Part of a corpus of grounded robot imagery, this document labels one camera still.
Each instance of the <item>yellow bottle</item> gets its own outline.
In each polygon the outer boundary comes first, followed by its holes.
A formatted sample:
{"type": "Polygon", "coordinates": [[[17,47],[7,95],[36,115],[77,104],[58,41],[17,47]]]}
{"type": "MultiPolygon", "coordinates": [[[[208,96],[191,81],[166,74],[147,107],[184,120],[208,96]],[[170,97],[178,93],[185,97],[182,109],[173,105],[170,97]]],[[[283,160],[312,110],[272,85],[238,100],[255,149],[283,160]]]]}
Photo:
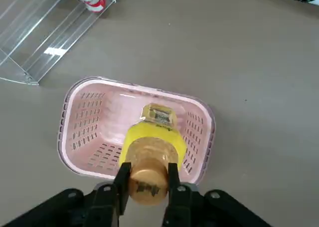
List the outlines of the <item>yellow bottle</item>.
{"type": "Polygon", "coordinates": [[[149,104],[143,108],[141,119],[126,134],[119,164],[132,163],[131,197],[141,204],[157,204],[168,191],[168,164],[181,167],[186,144],[172,109],[149,104]]]}

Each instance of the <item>basket rim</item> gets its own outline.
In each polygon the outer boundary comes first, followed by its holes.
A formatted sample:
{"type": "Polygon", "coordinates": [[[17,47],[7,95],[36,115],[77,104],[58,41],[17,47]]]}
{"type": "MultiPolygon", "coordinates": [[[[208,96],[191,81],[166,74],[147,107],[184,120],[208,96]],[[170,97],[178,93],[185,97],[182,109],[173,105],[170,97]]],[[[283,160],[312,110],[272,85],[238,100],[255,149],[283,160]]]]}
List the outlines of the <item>basket rim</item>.
{"type": "Polygon", "coordinates": [[[145,86],[140,86],[132,83],[124,83],[124,82],[119,82],[116,80],[111,80],[107,78],[103,78],[100,76],[96,77],[88,77],[84,78],[77,83],[75,83],[67,92],[65,98],[64,98],[64,104],[63,104],[63,110],[62,110],[62,117],[60,120],[60,126],[59,126],[59,133],[58,133],[58,140],[57,140],[57,150],[59,154],[60,160],[68,167],[70,170],[73,172],[80,174],[80,175],[86,175],[86,176],[91,176],[91,177],[98,177],[98,178],[104,178],[104,179],[109,179],[113,180],[115,177],[111,175],[106,175],[106,174],[101,174],[97,172],[92,172],[92,171],[85,171],[82,170],[70,161],[66,154],[66,136],[67,136],[67,127],[69,124],[69,118],[70,118],[70,111],[71,111],[71,106],[69,103],[72,103],[76,94],[82,90],[85,86],[91,85],[91,84],[106,84],[109,86],[117,86],[125,89],[130,89],[130,90],[135,90],[135,91],[142,91],[154,95],[159,95],[163,97],[168,97],[171,99],[178,99],[186,102],[190,102],[192,104],[195,104],[198,108],[202,110],[204,113],[205,118],[207,119],[207,122],[211,123],[208,125],[207,133],[209,133],[209,138],[208,140],[205,140],[205,149],[204,151],[204,156],[203,156],[203,162],[201,163],[200,171],[196,173],[196,175],[193,177],[191,180],[191,183],[198,183],[202,177],[204,176],[204,173],[206,172],[207,165],[209,162],[209,156],[211,153],[211,147],[214,143],[215,139],[215,131],[216,131],[216,122],[215,122],[215,117],[212,113],[211,108],[203,103],[201,100],[194,98],[192,96],[187,96],[187,95],[182,95],[178,93],[173,93],[173,92],[167,92],[163,91],[161,89],[155,89],[151,87],[145,87],[145,86]]]}

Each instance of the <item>gray table surface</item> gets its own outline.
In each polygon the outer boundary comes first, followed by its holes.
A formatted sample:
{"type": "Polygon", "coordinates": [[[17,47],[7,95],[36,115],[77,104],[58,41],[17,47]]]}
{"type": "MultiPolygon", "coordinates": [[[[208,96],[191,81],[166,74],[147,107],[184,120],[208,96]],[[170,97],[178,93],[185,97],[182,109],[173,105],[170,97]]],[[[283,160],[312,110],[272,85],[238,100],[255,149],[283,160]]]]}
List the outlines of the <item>gray table surface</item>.
{"type": "MultiPolygon", "coordinates": [[[[100,180],[56,151],[62,102],[100,75],[196,96],[217,135],[202,193],[221,188],[273,226],[318,226],[319,7],[291,0],[118,0],[43,79],[0,81],[0,224],[100,180]]],[[[160,226],[129,201],[121,226],[160,226]]]]}

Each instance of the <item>pink basket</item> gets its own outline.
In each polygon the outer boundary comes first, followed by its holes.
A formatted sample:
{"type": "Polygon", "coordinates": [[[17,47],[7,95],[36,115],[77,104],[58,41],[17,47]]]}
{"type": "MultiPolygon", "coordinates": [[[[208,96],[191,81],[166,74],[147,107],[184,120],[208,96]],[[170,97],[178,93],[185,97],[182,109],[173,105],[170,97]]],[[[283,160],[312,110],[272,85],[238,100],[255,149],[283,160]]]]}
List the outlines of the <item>pink basket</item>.
{"type": "Polygon", "coordinates": [[[62,162],[78,174],[114,179],[125,134],[149,103],[176,112],[187,144],[180,179],[198,183],[215,136],[209,107],[193,97],[101,77],[81,80],[66,95],[58,134],[62,162]]]}

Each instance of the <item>bottle cap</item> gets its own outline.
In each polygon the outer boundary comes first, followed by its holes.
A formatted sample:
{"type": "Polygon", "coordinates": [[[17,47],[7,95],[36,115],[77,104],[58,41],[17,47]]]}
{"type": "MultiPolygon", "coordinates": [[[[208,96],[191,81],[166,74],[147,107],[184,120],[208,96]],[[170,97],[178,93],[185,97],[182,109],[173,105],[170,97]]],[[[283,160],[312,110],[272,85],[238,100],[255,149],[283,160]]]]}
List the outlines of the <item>bottle cap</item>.
{"type": "Polygon", "coordinates": [[[129,193],[133,200],[142,205],[160,203],[168,192],[168,173],[159,160],[140,160],[131,170],[129,193]]]}

